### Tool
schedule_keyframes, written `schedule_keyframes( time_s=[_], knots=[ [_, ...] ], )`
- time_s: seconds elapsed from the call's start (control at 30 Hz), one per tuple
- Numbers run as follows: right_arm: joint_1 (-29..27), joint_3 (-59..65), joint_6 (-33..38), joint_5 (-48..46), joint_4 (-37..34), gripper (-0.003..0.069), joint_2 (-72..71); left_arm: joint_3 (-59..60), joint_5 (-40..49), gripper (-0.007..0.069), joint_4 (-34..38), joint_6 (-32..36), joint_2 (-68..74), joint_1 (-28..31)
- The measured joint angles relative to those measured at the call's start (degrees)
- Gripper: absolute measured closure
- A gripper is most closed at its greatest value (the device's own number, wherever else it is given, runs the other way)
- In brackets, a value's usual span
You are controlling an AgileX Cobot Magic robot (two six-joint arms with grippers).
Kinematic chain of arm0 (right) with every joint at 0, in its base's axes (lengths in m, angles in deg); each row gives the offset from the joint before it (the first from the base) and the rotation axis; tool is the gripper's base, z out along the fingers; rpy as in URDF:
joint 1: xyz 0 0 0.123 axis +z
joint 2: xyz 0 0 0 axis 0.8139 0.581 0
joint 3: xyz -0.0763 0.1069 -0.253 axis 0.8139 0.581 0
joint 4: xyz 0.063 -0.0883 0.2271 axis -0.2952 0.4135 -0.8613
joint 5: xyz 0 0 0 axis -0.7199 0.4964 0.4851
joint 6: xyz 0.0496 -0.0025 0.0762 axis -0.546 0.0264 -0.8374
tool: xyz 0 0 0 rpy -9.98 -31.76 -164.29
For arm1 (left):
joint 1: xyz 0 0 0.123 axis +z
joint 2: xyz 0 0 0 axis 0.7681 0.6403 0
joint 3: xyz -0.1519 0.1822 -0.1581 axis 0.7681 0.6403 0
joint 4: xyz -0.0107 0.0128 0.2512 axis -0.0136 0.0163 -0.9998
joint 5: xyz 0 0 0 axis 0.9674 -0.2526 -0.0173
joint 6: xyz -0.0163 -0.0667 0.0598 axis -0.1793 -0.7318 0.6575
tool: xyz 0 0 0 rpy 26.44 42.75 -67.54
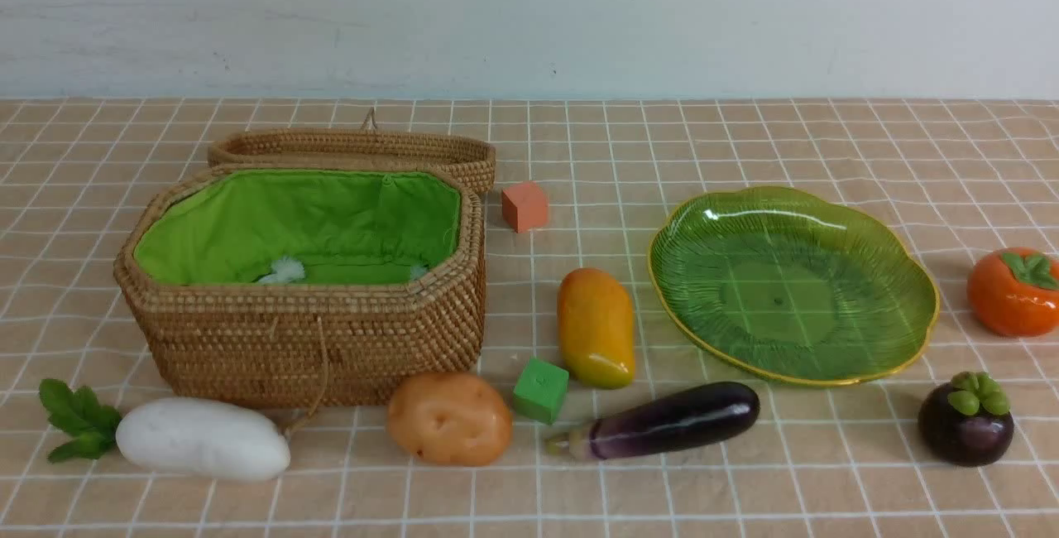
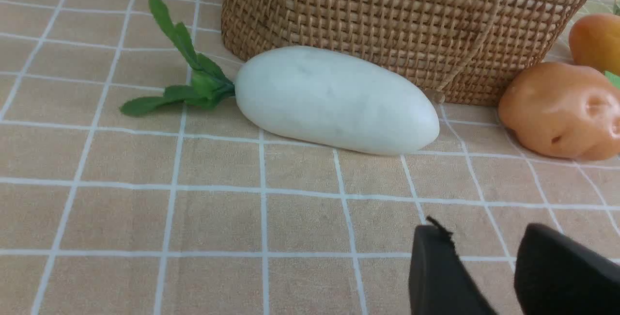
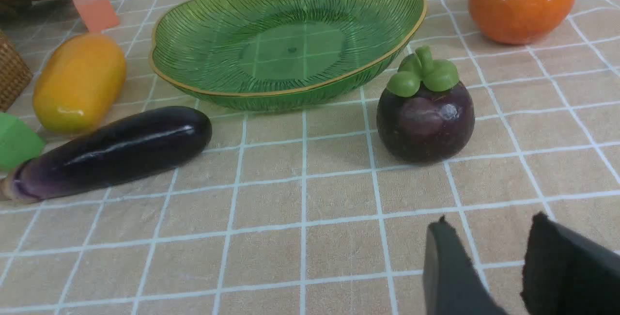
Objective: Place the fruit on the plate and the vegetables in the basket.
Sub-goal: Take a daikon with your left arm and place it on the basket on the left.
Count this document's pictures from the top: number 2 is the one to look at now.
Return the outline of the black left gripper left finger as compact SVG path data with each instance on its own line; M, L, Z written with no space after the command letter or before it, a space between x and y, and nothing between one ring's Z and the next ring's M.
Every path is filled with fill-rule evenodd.
M431 216L414 231L409 271L413 315L495 315L463 265L452 232Z

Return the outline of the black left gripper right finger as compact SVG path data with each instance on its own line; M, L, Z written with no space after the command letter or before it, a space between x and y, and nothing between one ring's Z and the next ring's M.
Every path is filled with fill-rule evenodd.
M514 291L525 315L617 315L620 267L549 226L529 223Z

